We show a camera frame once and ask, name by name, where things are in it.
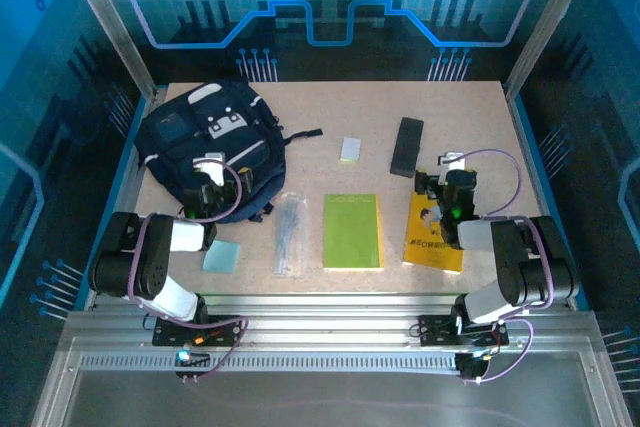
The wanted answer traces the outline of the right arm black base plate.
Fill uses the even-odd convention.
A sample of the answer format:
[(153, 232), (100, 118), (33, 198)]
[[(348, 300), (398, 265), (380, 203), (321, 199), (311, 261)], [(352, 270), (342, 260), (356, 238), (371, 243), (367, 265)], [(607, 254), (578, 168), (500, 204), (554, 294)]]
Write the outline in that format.
[(409, 335), (417, 338), (422, 347), (503, 347), (509, 345), (504, 325), (475, 324), (459, 315), (422, 315), (409, 328)]

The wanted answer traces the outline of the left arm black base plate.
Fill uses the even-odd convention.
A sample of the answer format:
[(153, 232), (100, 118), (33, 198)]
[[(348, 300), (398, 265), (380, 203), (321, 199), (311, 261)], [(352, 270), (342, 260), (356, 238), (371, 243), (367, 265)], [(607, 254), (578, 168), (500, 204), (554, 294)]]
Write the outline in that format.
[(236, 320), (213, 329), (191, 329), (168, 320), (157, 319), (152, 345), (159, 347), (232, 347), (243, 322)]

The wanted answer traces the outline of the navy blue student backpack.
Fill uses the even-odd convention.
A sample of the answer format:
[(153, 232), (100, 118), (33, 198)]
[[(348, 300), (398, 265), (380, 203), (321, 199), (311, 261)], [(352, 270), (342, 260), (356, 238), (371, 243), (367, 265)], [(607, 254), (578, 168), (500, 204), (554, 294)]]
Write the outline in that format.
[(140, 162), (182, 205), (196, 181), (193, 159), (220, 152), (237, 174), (253, 172), (253, 190), (219, 223), (259, 222), (273, 210), (284, 186), (286, 147), (282, 126), (247, 82), (215, 80), (185, 92), (149, 113), (135, 138)]

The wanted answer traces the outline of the black pencil case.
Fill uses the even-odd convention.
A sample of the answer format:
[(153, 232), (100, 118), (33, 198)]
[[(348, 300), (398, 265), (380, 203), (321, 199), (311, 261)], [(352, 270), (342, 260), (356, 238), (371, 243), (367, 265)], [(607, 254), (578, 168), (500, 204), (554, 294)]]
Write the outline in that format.
[(422, 120), (401, 119), (390, 164), (393, 175), (412, 178), (416, 169), (424, 128)]

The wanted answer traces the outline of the aluminium frame post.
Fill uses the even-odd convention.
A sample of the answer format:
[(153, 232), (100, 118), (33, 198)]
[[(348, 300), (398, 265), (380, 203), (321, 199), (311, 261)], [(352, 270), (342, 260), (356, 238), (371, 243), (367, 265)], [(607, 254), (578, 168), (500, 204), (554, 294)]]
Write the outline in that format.
[(573, 0), (548, 0), (505, 84), (505, 98), (514, 101), (531, 74)]
[(148, 101), (157, 86), (112, 0), (86, 0), (138, 90)]

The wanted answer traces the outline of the clear bag of pens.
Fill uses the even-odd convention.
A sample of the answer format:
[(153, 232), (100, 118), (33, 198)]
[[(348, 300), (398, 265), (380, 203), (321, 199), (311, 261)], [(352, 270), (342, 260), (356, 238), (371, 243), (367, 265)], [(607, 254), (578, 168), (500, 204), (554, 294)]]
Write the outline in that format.
[(282, 278), (302, 278), (307, 268), (307, 199), (284, 193), (276, 203), (275, 260), (273, 274)]

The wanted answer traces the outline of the yellow book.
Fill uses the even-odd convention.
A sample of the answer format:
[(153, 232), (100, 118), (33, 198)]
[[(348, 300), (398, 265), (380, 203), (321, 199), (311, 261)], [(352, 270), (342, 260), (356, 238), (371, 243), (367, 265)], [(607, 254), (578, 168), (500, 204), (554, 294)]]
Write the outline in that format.
[(458, 275), (463, 270), (463, 254), (443, 240), (441, 219), (435, 199), (426, 194), (411, 194), (403, 263)]

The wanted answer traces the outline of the green notebook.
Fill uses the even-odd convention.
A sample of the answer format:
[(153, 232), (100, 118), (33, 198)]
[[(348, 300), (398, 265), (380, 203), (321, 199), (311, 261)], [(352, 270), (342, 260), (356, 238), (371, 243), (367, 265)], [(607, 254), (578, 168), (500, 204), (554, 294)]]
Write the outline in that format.
[(325, 269), (365, 271), (384, 267), (376, 194), (327, 194), (323, 227)]

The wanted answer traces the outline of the aluminium side rail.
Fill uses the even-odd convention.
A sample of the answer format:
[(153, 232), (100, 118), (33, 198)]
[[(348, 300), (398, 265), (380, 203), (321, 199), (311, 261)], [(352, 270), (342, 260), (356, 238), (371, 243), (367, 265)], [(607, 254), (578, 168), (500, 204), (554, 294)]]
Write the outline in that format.
[(569, 239), (564, 229), (560, 212), (553, 196), (549, 177), (544, 169), (538, 143), (524, 103), (521, 100), (520, 95), (517, 95), (514, 98), (505, 96), (505, 99), (507, 100), (507, 105), (514, 123), (514, 128), (524, 157), (524, 163), (528, 171), (534, 195), (536, 197), (537, 205), (544, 215), (549, 215), (554, 219), (565, 247), (569, 252), (569, 256), (574, 262), (575, 272), (578, 279), (578, 293), (575, 299), (569, 302), (569, 306), (572, 310), (589, 311), (590, 305), (585, 296), (584, 287), (579, 276), (579, 263), (574, 258)]
[(138, 103), (89, 254), (86, 272), (74, 304), (75, 311), (90, 309), (95, 298), (95, 292), (88, 285), (89, 268), (97, 256), (111, 215), (116, 211), (133, 211), (135, 209), (144, 177), (144, 169), (138, 165), (138, 152), (134, 141), (143, 118), (165, 101), (167, 90), (167, 85), (161, 85), (155, 100), (149, 101), (142, 98)]

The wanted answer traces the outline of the aluminium front rail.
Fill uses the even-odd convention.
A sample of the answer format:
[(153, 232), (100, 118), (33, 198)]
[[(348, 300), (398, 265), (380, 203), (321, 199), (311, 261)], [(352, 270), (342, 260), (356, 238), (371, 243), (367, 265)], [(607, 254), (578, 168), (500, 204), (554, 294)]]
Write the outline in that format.
[[(215, 315), (238, 314), (249, 321), (244, 351), (383, 352), (416, 351), (408, 334), (420, 315), (447, 315), (452, 295), (427, 294), (291, 294), (209, 295)], [(87, 311), (72, 312), (58, 350), (138, 351), (151, 348), (151, 332), (142, 326), (144, 312), (128, 301), (93, 297)], [(528, 315), (535, 335), (534, 352), (601, 351), (604, 343), (590, 311), (562, 305)]]

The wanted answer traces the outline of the pale blue sticky note pad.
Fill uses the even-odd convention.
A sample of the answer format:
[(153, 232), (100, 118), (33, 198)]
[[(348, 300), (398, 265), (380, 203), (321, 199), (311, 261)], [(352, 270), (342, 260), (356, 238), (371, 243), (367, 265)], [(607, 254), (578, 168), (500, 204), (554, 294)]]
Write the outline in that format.
[(202, 269), (208, 273), (232, 274), (239, 257), (237, 243), (215, 240), (207, 250)]

